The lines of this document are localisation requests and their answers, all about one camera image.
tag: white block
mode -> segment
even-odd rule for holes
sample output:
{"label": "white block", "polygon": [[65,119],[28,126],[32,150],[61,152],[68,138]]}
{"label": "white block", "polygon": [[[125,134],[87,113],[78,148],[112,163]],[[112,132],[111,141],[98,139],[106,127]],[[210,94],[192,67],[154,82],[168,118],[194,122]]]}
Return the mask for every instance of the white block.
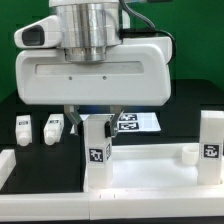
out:
{"label": "white block", "polygon": [[52,114],[44,128],[44,141],[47,145],[54,145],[60,142],[64,129],[64,115]]}
{"label": "white block", "polygon": [[23,147],[32,143],[32,128],[31,128],[30,115],[17,117],[16,139],[17,139],[17,144]]}
{"label": "white block", "polygon": [[113,178],[112,141],[105,137],[105,124],[109,120],[109,115],[90,115],[84,122],[90,188],[107,188]]}
{"label": "white block", "polygon": [[224,140],[224,112],[202,111],[198,184],[221,183]]}
{"label": "white block", "polygon": [[0,190],[16,166],[14,150],[3,150],[0,154]]}

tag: black and white pattern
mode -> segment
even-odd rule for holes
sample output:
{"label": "black and white pattern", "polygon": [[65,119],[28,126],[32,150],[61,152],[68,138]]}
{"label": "black and white pattern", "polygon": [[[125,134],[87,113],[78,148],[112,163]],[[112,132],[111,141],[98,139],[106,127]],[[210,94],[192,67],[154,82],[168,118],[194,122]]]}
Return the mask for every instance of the black and white pattern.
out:
{"label": "black and white pattern", "polygon": [[110,157],[111,157],[111,154],[112,154],[111,144],[109,144],[109,145],[107,146],[106,154],[107,154],[107,160],[109,160]]}
{"label": "black and white pattern", "polygon": [[137,114],[124,114],[123,116],[120,117],[119,121],[122,122],[127,122],[127,121],[137,121],[138,116]]}
{"label": "black and white pattern", "polygon": [[51,120],[49,123],[50,124],[58,124],[59,123],[59,120]]}
{"label": "black and white pattern", "polygon": [[205,159],[219,159],[220,158],[220,146],[204,144],[202,157]]}
{"label": "black and white pattern", "polygon": [[129,123],[119,123],[120,131],[136,131],[139,130],[138,122],[129,122]]}
{"label": "black and white pattern", "polygon": [[103,150],[102,149],[89,149],[90,162],[103,163]]}
{"label": "black and white pattern", "polygon": [[19,122],[19,125],[28,125],[28,124],[29,124],[28,121],[21,121],[21,122]]}

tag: black table surface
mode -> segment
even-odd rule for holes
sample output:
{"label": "black table surface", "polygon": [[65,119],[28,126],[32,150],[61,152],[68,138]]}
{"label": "black table surface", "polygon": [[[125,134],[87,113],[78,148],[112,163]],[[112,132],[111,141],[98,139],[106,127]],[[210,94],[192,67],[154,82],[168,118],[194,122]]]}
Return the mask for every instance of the black table surface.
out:
{"label": "black table surface", "polygon": [[[164,106],[127,107],[125,110],[131,113],[156,112],[162,131],[119,134],[113,145],[198,142],[201,110],[224,111],[224,92],[206,80],[172,81],[172,96]],[[83,106],[79,112],[109,113],[109,107]],[[63,106],[28,106],[19,99],[16,91],[0,104],[0,152],[15,149],[17,161],[0,195],[82,192],[85,169],[83,136],[70,134],[72,125],[65,117],[61,142],[47,146],[43,129],[52,113],[63,113]],[[28,147],[16,144],[16,116],[20,115],[31,115],[33,143]],[[102,220],[94,223],[224,223],[224,217]]]}

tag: green wall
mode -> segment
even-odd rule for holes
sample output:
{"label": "green wall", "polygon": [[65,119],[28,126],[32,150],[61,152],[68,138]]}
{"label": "green wall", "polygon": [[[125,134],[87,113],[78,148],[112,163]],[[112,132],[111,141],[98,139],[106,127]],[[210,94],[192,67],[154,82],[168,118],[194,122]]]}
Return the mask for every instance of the green wall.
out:
{"label": "green wall", "polygon": [[[173,79],[207,79],[224,90],[224,1],[174,0],[172,3],[133,4],[159,29],[177,40],[171,64]],[[19,50],[14,32],[48,15],[48,0],[1,0],[0,101],[16,88],[15,59]],[[133,26],[144,24],[132,19]]]}

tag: metal cylinder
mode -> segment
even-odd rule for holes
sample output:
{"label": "metal cylinder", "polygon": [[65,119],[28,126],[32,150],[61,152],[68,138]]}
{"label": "metal cylinder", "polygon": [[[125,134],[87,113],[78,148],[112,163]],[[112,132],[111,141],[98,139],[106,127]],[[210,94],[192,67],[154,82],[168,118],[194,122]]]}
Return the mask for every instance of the metal cylinder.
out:
{"label": "metal cylinder", "polygon": [[60,48],[70,62],[106,59],[106,47],[120,44],[118,3],[77,4],[52,8],[61,20]]}

